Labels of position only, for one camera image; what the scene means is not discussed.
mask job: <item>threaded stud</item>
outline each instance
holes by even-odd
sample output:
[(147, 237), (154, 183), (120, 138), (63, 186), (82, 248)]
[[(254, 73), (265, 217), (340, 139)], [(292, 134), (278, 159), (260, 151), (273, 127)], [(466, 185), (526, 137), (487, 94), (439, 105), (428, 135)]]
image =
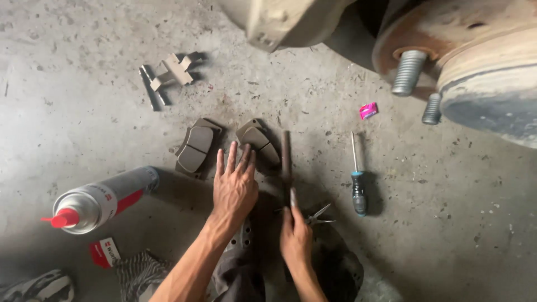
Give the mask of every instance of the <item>threaded stud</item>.
[(426, 59), (427, 54), (422, 51), (406, 51), (401, 54), (391, 93), (400, 97), (410, 96), (418, 83)]
[(422, 116), (422, 123), (427, 125), (437, 125), (440, 122), (442, 113), (440, 113), (440, 94), (431, 94)]

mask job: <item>hand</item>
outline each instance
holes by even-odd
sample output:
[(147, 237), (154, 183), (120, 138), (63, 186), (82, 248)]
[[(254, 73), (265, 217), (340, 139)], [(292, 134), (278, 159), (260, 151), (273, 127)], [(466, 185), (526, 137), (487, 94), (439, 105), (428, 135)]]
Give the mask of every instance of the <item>hand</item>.
[(280, 234), (281, 255), (291, 275), (299, 270), (311, 270), (313, 231), (305, 221), (296, 203), (296, 191), (291, 189), (291, 209), (284, 207), (284, 224)]
[(250, 145), (246, 145), (237, 168), (235, 168), (236, 159), (237, 142), (231, 143), (228, 165), (225, 170), (224, 151), (218, 150), (212, 213), (212, 215), (228, 220), (233, 231), (250, 213), (258, 196), (258, 184), (253, 179), (256, 170), (256, 153), (251, 150)]

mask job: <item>red spray nozzle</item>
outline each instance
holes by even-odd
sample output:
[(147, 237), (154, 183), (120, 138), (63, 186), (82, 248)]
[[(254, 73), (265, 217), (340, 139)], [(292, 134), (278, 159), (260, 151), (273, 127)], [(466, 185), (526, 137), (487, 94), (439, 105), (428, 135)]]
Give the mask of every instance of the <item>red spray nozzle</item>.
[(52, 227), (62, 228), (77, 224), (80, 221), (80, 217), (78, 216), (77, 211), (71, 208), (63, 208), (58, 211), (56, 216), (51, 218), (43, 217), (41, 218), (41, 221), (50, 221)]

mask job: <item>screwdriver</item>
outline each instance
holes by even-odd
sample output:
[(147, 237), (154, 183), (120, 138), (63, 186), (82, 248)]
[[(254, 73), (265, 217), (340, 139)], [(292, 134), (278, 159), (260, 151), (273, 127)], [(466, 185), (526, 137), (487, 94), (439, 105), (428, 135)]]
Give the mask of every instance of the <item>screwdriver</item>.
[(354, 210), (360, 217), (367, 215), (367, 198), (365, 195), (364, 185), (362, 184), (363, 171), (358, 171), (356, 162), (356, 147), (354, 146), (354, 132), (351, 132), (352, 154), (354, 155), (354, 172), (351, 173), (352, 178), (352, 204)]

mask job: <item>striped cloth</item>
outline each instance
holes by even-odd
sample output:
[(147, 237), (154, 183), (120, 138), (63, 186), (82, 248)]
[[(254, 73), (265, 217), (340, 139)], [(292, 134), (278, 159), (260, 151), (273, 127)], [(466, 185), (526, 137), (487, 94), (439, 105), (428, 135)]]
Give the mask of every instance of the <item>striped cloth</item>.
[(1, 302), (71, 302), (75, 289), (61, 270), (51, 270), (30, 281), (0, 285)]
[(121, 287), (121, 302), (138, 302), (149, 285), (155, 284), (157, 287), (162, 283), (173, 268), (173, 263), (146, 250), (114, 262), (114, 268)]

